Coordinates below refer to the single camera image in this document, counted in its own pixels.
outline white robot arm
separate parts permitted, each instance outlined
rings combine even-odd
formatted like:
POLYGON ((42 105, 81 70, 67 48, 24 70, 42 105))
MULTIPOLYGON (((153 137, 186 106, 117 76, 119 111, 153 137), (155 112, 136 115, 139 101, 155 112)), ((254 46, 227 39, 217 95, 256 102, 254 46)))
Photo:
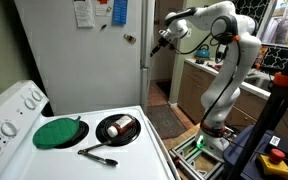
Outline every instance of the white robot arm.
POLYGON ((213 38, 228 48, 223 66, 201 97, 206 112, 201 130, 196 135, 199 148, 222 159, 222 152, 229 144, 222 138, 224 121, 240 94, 239 85, 251 69, 261 46, 261 41, 254 36, 257 23, 248 16, 237 15, 230 1, 169 13, 165 18, 168 29, 160 31, 162 37, 151 56, 175 38, 185 37, 188 31, 186 20, 200 30, 210 30, 213 38))

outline green light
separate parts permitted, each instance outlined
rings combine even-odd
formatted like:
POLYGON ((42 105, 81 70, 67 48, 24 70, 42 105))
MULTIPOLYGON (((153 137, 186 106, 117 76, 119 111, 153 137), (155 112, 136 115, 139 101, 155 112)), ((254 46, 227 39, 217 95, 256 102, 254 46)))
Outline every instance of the green light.
POLYGON ((200 137, 198 138, 198 140, 196 142, 196 146, 198 148, 202 148, 203 147, 203 139, 204 139, 203 135, 200 135, 200 137))

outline red emergency stop button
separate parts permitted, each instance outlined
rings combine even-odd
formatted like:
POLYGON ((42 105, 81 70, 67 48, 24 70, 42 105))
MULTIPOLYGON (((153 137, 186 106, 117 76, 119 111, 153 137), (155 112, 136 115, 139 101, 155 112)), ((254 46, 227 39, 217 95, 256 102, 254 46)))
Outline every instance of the red emergency stop button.
POLYGON ((270 153, 270 161, 275 164, 279 164, 283 159, 285 158, 285 154, 278 150, 278 149, 272 149, 270 153))

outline bottle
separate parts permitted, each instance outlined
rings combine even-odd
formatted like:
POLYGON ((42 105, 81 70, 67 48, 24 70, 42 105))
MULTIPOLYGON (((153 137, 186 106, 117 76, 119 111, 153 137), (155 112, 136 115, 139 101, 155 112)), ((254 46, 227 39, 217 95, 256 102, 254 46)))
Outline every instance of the bottle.
POLYGON ((117 135, 124 134, 128 129, 133 127, 135 125, 135 120, 129 116, 125 115, 121 117, 119 120, 117 120, 112 126, 110 126, 107 129, 108 135, 110 135, 112 138, 117 135))

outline refrigerator door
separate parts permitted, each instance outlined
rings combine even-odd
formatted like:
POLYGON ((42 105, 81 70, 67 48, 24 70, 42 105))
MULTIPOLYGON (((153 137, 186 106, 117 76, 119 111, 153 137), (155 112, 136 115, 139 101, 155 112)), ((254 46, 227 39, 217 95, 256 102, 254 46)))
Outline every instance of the refrigerator door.
POLYGON ((96 16, 100 3, 89 1, 94 28, 77 28, 73 0, 15 0, 56 115, 141 103, 142 2, 128 1, 126 25, 120 26, 112 16, 96 16))
POLYGON ((141 72, 142 72, 142 87, 141 87, 141 106, 146 113, 148 102, 148 91, 151 80, 151 61, 150 52, 154 45, 154 9, 155 0, 142 1, 142 47, 141 47, 141 72))

